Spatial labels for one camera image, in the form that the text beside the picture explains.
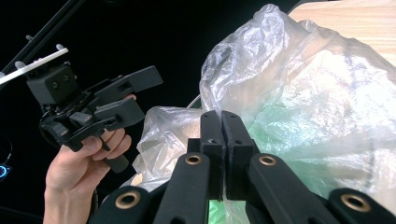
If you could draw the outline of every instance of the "crumpled plastic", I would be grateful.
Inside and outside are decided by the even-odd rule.
[[[140,185],[170,177],[202,113],[228,110],[316,194],[352,188],[396,214],[395,80],[396,67],[369,46],[266,5],[207,56],[203,109],[147,113],[134,162]],[[224,204],[227,222],[246,223],[235,204]]]

